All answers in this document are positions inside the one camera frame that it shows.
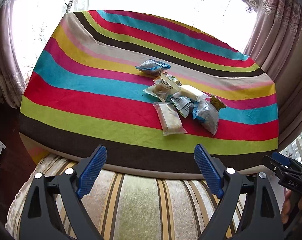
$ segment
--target dark red floor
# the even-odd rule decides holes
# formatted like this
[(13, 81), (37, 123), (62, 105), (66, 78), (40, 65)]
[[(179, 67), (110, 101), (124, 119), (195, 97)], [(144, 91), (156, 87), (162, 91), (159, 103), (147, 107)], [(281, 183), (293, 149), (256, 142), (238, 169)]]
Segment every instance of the dark red floor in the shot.
[(36, 166), (19, 136), (19, 110), (6, 103), (0, 103), (0, 141), (6, 145), (0, 155), (0, 220), (5, 223), (10, 204)]

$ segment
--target pile of snack packages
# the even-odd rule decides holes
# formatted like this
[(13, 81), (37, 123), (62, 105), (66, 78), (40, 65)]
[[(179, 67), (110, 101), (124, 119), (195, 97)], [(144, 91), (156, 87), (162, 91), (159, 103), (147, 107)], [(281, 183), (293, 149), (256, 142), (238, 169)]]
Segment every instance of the pile of snack packages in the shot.
[(176, 109), (184, 118), (192, 113), (193, 119), (198, 120), (206, 130), (215, 135), (219, 122), (219, 110), (225, 108), (226, 105), (214, 95), (208, 96), (190, 85), (182, 85), (176, 77), (167, 72), (164, 73), (164, 70), (170, 67), (166, 63), (153, 59), (136, 67), (144, 73), (157, 76), (154, 79), (154, 85), (143, 91), (161, 100), (153, 105), (158, 112), (163, 136), (187, 133)]

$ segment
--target human hand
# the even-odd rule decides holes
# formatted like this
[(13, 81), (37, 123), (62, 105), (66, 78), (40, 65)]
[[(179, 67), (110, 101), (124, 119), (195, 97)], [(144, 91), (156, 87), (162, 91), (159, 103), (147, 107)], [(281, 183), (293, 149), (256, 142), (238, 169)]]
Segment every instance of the human hand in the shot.
[[(290, 197), (291, 197), (292, 191), (291, 190), (287, 190), (286, 194), (285, 194), (285, 201), (283, 203), (283, 208), (282, 208), (282, 212), (281, 212), (281, 217), (282, 217), (282, 223), (286, 224), (287, 221), (289, 220), (289, 214), (291, 212), (291, 209), (293, 208), (291, 206), (290, 203)], [(302, 197), (298, 202), (298, 208), (302, 211)]]

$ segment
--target beige striped fabric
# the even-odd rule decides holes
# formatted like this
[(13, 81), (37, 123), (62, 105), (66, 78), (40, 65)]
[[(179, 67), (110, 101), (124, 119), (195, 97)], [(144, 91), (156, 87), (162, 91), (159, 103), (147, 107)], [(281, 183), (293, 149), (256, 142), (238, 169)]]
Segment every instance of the beige striped fabric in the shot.
[[(34, 174), (61, 174), (75, 164), (53, 154), (38, 164), (9, 209), (6, 229), (15, 239), (19, 239), (21, 212)], [(105, 240), (198, 239), (218, 201), (203, 180), (153, 179), (106, 170), (101, 171), (90, 194), (82, 199)], [(76, 238), (60, 195), (56, 202), (66, 233)], [(227, 238), (235, 234), (244, 202), (245, 196), (241, 196)]]

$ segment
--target blue textured rubber pad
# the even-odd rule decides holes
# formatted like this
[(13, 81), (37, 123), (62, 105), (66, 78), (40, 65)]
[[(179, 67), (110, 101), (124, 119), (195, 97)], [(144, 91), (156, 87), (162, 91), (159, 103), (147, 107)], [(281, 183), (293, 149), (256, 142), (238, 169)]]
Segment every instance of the blue textured rubber pad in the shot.
[(196, 145), (194, 149), (194, 159), (212, 194), (217, 195), (219, 199), (222, 198), (224, 191), (221, 177), (200, 145)]
[(283, 166), (288, 167), (291, 165), (289, 158), (287, 158), (284, 155), (277, 153), (277, 152), (272, 153), (272, 159), (276, 160), (278, 163), (282, 164)]
[(91, 159), (85, 170), (79, 177), (78, 190), (76, 194), (79, 198), (88, 195), (96, 181), (104, 163), (107, 160), (107, 149), (102, 146), (96, 152), (95, 156)]

